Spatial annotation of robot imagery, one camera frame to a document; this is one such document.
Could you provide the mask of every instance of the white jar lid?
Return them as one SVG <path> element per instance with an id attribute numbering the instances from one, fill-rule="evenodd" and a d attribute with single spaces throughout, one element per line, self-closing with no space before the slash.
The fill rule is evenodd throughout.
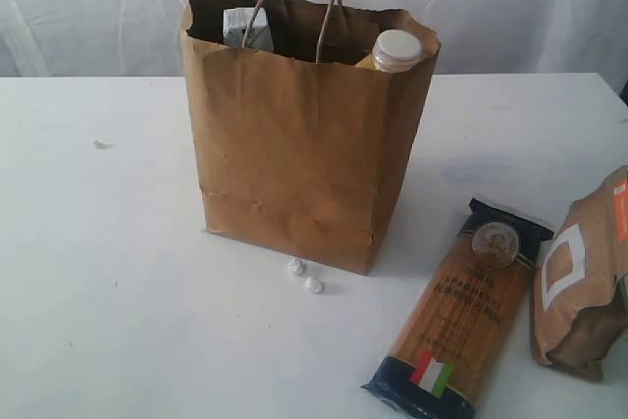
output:
<path id="1" fill-rule="evenodd" d="M 387 29 L 377 37 L 373 59 L 383 71 L 408 71 L 421 59 L 421 41 L 402 29 Z"/>

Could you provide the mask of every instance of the white table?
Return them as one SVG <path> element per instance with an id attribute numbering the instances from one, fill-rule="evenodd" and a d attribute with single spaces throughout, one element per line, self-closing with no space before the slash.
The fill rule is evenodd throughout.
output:
<path id="1" fill-rule="evenodd" d="M 628 160 L 597 75 L 436 77 L 372 276 L 309 264 L 309 295 L 201 231 L 183 79 L 0 79 L 0 102 L 2 418 L 399 418 L 359 387 L 471 196 L 557 227 Z M 627 417 L 626 340 L 592 385 L 537 366 L 528 325 L 526 302 L 479 417 Z"/>

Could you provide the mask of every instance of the orange label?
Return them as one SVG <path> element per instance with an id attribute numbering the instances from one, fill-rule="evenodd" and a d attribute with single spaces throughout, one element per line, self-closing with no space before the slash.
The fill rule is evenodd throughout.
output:
<path id="1" fill-rule="evenodd" d="M 617 233 L 619 241 L 628 237 L 628 186 L 627 182 L 617 186 L 615 193 L 615 213 L 617 214 Z"/>

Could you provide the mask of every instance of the italian flag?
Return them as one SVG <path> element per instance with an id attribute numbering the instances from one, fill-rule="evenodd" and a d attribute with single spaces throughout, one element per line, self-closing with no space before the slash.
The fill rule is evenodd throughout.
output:
<path id="1" fill-rule="evenodd" d="M 453 365 L 437 362 L 430 350 L 424 350 L 416 370 L 410 375 L 410 382 L 435 397 L 441 397 L 452 371 Z"/>

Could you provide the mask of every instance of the brown paper bag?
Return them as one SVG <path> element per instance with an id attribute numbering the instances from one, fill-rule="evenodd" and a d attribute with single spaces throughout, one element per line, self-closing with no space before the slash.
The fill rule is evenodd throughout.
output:
<path id="1" fill-rule="evenodd" d="M 401 189 L 441 45 L 401 10 L 332 11 L 264 0 L 275 53 L 227 48 L 225 9 L 189 0 L 181 42 L 207 230 L 367 273 Z M 407 73 L 352 67 L 378 34 L 405 29 L 425 59 Z"/>
<path id="2" fill-rule="evenodd" d="M 532 350 L 549 365 L 592 381 L 628 329 L 628 166 L 574 201 L 534 281 Z"/>

